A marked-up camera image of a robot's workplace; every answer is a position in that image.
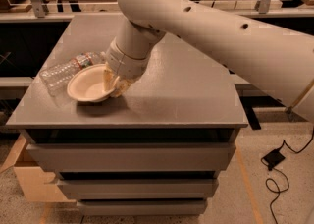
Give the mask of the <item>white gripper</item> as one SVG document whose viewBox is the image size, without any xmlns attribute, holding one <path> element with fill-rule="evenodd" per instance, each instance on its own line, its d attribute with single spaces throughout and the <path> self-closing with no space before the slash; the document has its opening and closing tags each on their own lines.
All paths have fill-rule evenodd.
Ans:
<svg viewBox="0 0 314 224">
<path fill-rule="evenodd" d="M 133 79 L 140 78 L 146 71 L 150 55 L 143 59 L 134 59 L 123 53 L 117 45 L 116 40 L 110 43 L 105 53 L 105 60 L 109 67 L 103 72 L 104 90 L 109 91 L 113 88 L 113 97 L 119 97 L 126 92 L 134 83 Z"/>
</svg>

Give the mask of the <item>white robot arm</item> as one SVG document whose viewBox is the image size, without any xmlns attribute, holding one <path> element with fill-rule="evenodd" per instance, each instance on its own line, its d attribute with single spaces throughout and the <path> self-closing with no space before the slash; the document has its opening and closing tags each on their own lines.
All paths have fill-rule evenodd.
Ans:
<svg viewBox="0 0 314 224">
<path fill-rule="evenodd" d="M 124 15 L 105 59 L 137 79 L 170 33 L 314 122 L 314 37 L 189 0 L 118 0 Z"/>
</svg>

